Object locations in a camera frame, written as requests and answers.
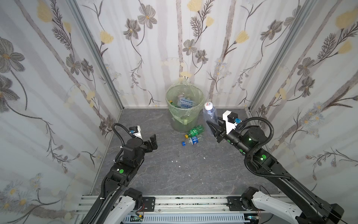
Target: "floral wallpaper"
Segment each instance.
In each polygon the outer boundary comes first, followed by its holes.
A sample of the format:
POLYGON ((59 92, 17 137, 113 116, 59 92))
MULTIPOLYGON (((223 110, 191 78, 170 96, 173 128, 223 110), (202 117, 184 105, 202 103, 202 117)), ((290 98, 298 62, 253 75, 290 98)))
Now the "floral wallpaper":
POLYGON ((120 112, 94 61, 65 1, 0 3, 3 223, 74 222, 120 112))
POLYGON ((275 127, 274 156, 348 223, 358 218, 357 49, 357 2, 318 1, 251 111, 275 127))
POLYGON ((167 106, 182 78, 216 106, 248 107, 304 1, 77 3, 124 106, 167 106))

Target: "bottle label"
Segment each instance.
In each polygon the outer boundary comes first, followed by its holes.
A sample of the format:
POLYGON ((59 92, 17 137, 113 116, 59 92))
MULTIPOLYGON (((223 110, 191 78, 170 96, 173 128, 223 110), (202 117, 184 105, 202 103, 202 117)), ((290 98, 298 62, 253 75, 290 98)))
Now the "bottle label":
POLYGON ((190 133, 192 134, 192 136, 195 136, 198 134, 198 130, 192 129, 192 130, 190 130, 190 133))
POLYGON ((199 141, 198 141, 198 138, 196 136, 192 137, 192 144, 197 144, 199 141))

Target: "blue bottle label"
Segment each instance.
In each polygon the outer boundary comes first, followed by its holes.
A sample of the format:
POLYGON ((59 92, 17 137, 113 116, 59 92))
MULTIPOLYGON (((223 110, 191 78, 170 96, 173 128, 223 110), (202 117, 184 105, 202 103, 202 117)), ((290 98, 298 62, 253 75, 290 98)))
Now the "blue bottle label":
POLYGON ((192 137, 192 144, 197 144, 199 141, 198 141, 198 138, 196 136, 192 137))

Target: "large clear bottle with white cap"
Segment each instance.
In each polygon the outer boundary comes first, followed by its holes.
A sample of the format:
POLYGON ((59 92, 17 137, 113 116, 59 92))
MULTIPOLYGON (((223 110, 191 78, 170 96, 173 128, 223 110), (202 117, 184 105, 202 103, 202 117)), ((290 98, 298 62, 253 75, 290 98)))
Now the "large clear bottle with white cap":
POLYGON ((206 102, 203 108, 204 122, 211 121, 214 124, 218 124, 218 115, 216 108, 212 102, 206 102))

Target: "flower center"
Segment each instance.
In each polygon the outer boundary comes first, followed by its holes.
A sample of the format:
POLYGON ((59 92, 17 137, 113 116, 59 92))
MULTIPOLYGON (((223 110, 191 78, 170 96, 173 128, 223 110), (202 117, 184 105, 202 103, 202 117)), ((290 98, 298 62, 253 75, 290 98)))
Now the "flower center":
POLYGON ((19 204, 20 204, 20 205, 26 204, 26 199, 22 199, 19 204))
POLYGON ((8 54, 3 54, 3 58, 10 59, 10 56, 8 54))

